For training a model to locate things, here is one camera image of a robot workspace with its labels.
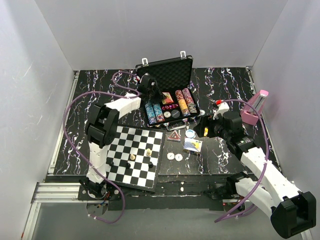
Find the blue small blind button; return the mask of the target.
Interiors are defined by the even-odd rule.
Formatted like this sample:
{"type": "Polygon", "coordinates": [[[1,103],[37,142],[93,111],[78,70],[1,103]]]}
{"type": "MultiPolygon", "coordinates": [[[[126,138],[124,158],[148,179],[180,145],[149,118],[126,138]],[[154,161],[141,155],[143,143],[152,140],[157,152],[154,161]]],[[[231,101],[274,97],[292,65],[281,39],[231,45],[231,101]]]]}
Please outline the blue small blind button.
{"type": "Polygon", "coordinates": [[[188,129],[188,130],[185,131],[185,136],[187,138],[193,139],[193,138],[196,137],[196,132],[194,130],[192,130],[192,129],[188,129]]]}

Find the blue playing card deck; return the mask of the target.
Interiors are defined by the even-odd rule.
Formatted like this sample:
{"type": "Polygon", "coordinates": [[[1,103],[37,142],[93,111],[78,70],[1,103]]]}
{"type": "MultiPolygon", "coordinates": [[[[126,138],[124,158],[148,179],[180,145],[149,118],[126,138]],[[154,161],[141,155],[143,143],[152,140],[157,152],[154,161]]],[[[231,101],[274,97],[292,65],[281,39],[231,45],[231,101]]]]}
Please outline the blue playing card deck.
{"type": "Polygon", "coordinates": [[[203,142],[201,140],[197,140],[193,138],[185,138],[183,149],[187,152],[200,154],[202,150],[202,145],[203,145],[203,142]]]}

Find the red playing card deck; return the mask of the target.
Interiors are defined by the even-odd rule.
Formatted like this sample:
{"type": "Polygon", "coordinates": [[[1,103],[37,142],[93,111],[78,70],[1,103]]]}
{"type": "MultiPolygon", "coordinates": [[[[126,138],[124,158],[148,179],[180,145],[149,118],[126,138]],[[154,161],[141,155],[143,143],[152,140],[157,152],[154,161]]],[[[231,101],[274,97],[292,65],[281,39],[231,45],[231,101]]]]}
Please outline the red playing card deck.
{"type": "Polygon", "coordinates": [[[163,105],[169,105],[174,103],[174,100],[169,92],[162,92],[163,99],[161,100],[163,105]]]}

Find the triangular all-in marker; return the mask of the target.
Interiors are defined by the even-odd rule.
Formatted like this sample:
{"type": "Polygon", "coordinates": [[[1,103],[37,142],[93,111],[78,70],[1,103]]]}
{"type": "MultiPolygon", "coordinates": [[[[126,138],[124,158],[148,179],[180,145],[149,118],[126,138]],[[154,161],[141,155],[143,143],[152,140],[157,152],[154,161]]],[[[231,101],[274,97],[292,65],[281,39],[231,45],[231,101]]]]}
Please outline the triangular all-in marker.
{"type": "Polygon", "coordinates": [[[168,141],[174,141],[174,142],[180,142],[181,141],[181,135],[175,130],[167,137],[167,140],[168,141]]]}

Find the black poker set case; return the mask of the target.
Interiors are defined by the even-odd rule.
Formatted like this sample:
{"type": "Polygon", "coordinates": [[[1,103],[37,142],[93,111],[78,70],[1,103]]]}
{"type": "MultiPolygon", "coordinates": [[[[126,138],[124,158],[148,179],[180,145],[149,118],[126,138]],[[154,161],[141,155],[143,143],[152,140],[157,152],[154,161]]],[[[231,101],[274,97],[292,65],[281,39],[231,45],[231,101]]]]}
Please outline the black poker set case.
{"type": "Polygon", "coordinates": [[[191,74],[193,71],[193,57],[191,55],[187,55],[185,51],[180,52],[179,57],[152,61],[149,62],[147,58],[143,58],[141,64],[137,64],[135,66],[135,72],[137,76],[141,77],[144,74],[149,74],[154,77],[157,81],[160,91],[170,93],[174,103],[163,105],[160,102],[161,108],[163,106],[170,106],[177,104],[178,107],[172,109],[162,110],[164,112],[172,112],[172,110],[178,110],[180,112],[180,116],[178,118],[173,118],[170,116],[169,118],[164,117],[165,121],[157,122],[155,124],[149,124],[147,117],[147,126],[152,127],[160,127],[160,126],[169,126],[170,124],[175,124],[178,122],[188,122],[190,119],[195,119],[200,115],[200,108],[197,105],[197,101],[190,90],[189,86],[191,84],[191,74]],[[190,116],[183,116],[183,113],[178,104],[178,100],[175,95],[176,90],[181,90],[184,88],[188,88],[190,94],[193,98],[194,103],[196,104],[197,113],[190,113],[190,116]]]}

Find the black white chess board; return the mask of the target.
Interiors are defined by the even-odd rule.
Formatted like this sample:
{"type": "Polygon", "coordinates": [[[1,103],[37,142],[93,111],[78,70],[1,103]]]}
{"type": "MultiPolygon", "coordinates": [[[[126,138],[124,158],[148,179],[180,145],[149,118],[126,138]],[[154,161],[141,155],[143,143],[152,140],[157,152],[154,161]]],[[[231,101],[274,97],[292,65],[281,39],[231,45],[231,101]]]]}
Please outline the black white chess board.
{"type": "Polygon", "coordinates": [[[118,186],[154,192],[165,132],[119,125],[106,158],[106,178],[118,186]]]}

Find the yellow big blind button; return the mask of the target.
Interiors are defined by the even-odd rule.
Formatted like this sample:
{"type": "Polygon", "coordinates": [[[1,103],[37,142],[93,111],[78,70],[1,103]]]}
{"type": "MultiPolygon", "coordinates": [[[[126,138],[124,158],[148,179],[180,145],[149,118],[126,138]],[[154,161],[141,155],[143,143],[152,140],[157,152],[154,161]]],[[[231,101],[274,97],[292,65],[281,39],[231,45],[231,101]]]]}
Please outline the yellow big blind button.
{"type": "Polygon", "coordinates": [[[207,135],[208,135],[208,128],[207,128],[207,127],[205,127],[205,128],[204,128],[203,136],[204,136],[204,137],[206,137],[207,135]]]}

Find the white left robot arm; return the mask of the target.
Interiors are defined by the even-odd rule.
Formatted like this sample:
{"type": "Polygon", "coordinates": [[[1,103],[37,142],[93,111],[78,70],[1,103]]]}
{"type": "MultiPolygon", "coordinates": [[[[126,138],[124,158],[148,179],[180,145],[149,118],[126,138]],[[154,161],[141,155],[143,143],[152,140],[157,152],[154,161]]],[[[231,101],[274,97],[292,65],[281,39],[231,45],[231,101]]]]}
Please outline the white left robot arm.
{"type": "Polygon", "coordinates": [[[137,90],[140,97],[129,91],[124,98],[95,105],[88,118],[90,165],[81,185],[95,200],[106,197],[108,181],[149,192],[156,189],[165,134],[118,124],[144,99],[160,96],[156,80],[147,73],[140,77],[137,90]]]}

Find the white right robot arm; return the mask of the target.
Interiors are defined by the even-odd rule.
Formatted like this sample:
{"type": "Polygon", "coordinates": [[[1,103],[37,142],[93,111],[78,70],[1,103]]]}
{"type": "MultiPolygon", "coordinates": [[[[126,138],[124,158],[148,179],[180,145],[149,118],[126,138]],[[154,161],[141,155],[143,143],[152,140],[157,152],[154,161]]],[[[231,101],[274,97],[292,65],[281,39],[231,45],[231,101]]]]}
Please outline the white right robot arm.
{"type": "Polygon", "coordinates": [[[271,161],[266,161],[262,148],[245,133],[238,112],[229,110],[217,116],[202,116],[194,131],[199,137],[225,140],[230,152],[260,179],[248,199],[270,218],[278,235],[288,239],[316,226],[315,196],[300,191],[271,161]]]}

